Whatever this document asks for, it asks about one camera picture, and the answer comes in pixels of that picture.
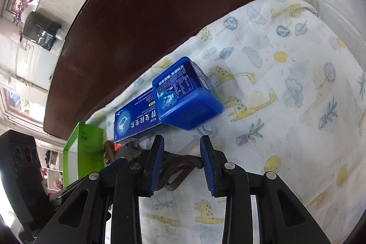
metal screw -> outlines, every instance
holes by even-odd
[[[138,170],[141,165],[138,162],[134,162],[129,166],[132,170]]]
[[[98,178],[99,178],[99,174],[97,172],[89,174],[89,179],[90,180],[97,180]]]
[[[225,168],[228,170],[233,170],[235,169],[235,164],[233,164],[232,162],[227,162],[225,163]]]
[[[268,173],[267,173],[267,178],[268,178],[268,179],[271,179],[271,180],[274,180],[274,179],[276,179],[276,178],[277,178],[277,175],[276,175],[276,173],[274,173],[274,172],[268,172]]]

blue plastic container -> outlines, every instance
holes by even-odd
[[[160,122],[186,131],[224,110],[208,77],[188,57],[153,80],[153,93]]]

green open box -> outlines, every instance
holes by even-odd
[[[64,187],[104,168],[102,147],[101,128],[81,122],[75,127],[63,152]]]

patterned cloth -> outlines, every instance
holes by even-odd
[[[199,138],[208,134],[246,171],[278,173],[330,241],[342,243],[366,208],[366,75],[315,6],[315,0],[256,0],[231,12],[161,59],[89,122],[113,139],[114,112],[188,56],[210,77],[226,109],[193,131],[162,131],[165,149],[199,155]],[[140,199],[143,240],[221,243],[225,204],[210,196],[204,171],[194,170],[174,192]],[[259,243],[258,223],[253,232]]]

blue medicine box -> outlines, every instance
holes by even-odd
[[[162,126],[150,88],[115,113],[114,142],[125,145],[141,140],[155,134]]]
[[[153,93],[160,122],[186,131],[224,110],[208,77],[188,57],[153,80]]]

